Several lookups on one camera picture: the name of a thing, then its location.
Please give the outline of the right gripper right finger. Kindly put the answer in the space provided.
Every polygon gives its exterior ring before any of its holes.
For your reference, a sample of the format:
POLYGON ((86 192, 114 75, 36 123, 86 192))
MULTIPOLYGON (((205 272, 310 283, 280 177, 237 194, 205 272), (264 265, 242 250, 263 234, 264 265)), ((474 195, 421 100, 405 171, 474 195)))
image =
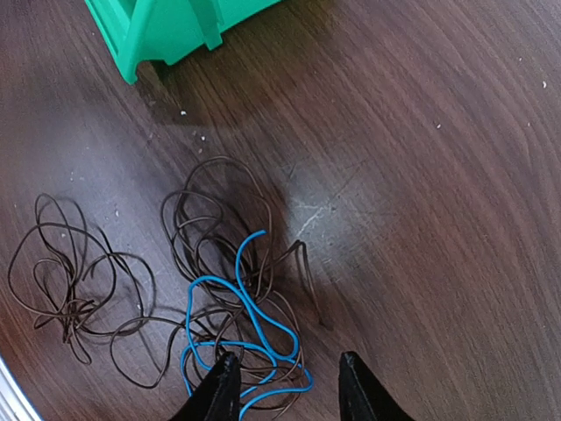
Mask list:
POLYGON ((341 420, 413 421, 353 351, 339 360, 338 403, 341 420))

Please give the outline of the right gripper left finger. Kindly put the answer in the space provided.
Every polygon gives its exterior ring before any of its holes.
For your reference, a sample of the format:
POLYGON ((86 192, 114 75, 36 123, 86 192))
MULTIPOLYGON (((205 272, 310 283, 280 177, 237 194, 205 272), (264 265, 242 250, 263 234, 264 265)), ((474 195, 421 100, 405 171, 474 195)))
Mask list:
POLYGON ((239 420, 241 372, 237 356, 225 353, 172 421, 239 420))

